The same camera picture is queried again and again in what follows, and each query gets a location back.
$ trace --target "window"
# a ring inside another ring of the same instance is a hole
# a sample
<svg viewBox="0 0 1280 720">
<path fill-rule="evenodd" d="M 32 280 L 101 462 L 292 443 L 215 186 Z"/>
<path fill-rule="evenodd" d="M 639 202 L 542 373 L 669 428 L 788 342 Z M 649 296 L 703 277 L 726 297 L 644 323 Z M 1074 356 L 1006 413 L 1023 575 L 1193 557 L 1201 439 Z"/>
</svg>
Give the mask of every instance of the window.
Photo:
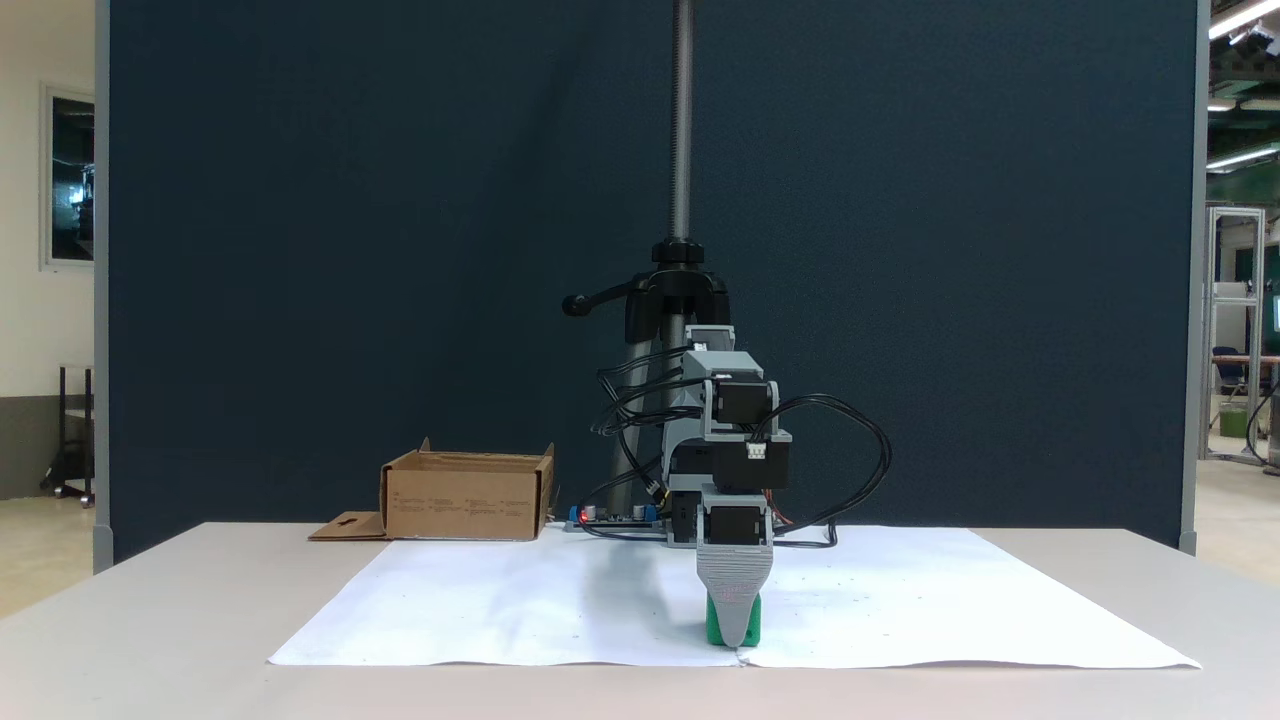
<svg viewBox="0 0 1280 720">
<path fill-rule="evenodd" d="M 41 88 L 40 268 L 93 268 L 93 94 Z"/>
</svg>

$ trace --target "tripod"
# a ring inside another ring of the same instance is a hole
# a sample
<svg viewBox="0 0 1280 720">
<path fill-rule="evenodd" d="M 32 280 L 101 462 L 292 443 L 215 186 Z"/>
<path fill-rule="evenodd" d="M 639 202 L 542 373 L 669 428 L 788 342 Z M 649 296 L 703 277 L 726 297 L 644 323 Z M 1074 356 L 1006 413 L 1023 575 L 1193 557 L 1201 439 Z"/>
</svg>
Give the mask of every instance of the tripod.
<svg viewBox="0 0 1280 720">
<path fill-rule="evenodd" d="M 685 345 L 685 325 L 691 318 L 700 324 L 727 325 L 728 290 L 724 281 L 701 269 L 705 254 L 701 245 L 689 236 L 690 149 L 694 126 L 694 0 L 675 0 L 672 22 L 672 73 L 671 73 L 671 224 L 667 238 L 653 246 L 650 260 L 657 268 L 637 273 L 630 281 L 616 284 L 595 295 L 571 295 L 562 309 L 566 315 L 581 318 L 605 302 L 626 297 L 623 337 L 627 343 L 627 361 L 644 357 L 653 351 L 654 341 L 662 350 Z M 667 359 L 667 370 L 680 368 L 680 356 Z M 648 379 L 648 365 L 636 364 L 627 372 L 625 383 L 640 386 Z M 664 407 L 675 405 L 678 389 L 668 389 L 662 397 Z M 626 406 L 640 411 L 644 400 L 636 398 Z M 622 430 L 622 442 L 632 454 L 639 450 L 640 428 Z M 626 451 L 613 451 L 613 474 L 617 478 L 631 470 Z M 631 512 L 632 486 L 622 483 L 609 491 L 607 515 L 627 516 Z"/>
</svg>

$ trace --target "open cardboard box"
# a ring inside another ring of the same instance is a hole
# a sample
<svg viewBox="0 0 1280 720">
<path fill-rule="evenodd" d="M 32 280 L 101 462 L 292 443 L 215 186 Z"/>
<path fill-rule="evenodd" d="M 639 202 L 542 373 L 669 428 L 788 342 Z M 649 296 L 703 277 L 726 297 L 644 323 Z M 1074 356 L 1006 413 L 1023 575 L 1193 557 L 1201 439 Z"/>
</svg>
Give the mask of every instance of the open cardboard box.
<svg viewBox="0 0 1280 720">
<path fill-rule="evenodd" d="M 556 446 L 543 455 L 433 452 L 383 465 L 378 512 L 343 512 L 316 541 L 511 539 L 538 537 L 550 512 Z"/>
</svg>

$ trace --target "white paper sheet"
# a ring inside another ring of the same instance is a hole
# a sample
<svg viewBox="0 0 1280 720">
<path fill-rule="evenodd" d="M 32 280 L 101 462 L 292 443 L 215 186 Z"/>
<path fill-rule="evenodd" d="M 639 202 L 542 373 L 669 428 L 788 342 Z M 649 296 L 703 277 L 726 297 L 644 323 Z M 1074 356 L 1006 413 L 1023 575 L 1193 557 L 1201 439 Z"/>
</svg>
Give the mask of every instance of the white paper sheet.
<svg viewBox="0 0 1280 720">
<path fill-rule="evenodd" d="M 961 529 L 842 527 L 836 548 L 777 548 L 760 594 L 760 646 L 733 651 L 707 643 L 690 550 L 556 527 L 527 543 L 393 542 L 270 661 L 1198 667 Z"/>
</svg>

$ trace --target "green block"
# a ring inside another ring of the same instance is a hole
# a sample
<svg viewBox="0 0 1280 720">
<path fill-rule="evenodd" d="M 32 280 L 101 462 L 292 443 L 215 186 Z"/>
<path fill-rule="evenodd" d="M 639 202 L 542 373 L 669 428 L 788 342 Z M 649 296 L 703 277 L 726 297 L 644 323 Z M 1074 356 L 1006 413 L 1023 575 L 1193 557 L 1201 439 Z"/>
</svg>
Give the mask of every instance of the green block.
<svg viewBox="0 0 1280 720">
<path fill-rule="evenodd" d="M 712 596 L 707 596 L 707 642 L 712 644 L 724 644 L 724 637 L 719 633 L 719 616 L 716 615 L 716 603 Z M 751 620 L 746 624 L 746 639 L 742 647 L 755 647 L 760 644 L 760 596 L 755 596 L 751 603 Z"/>
</svg>

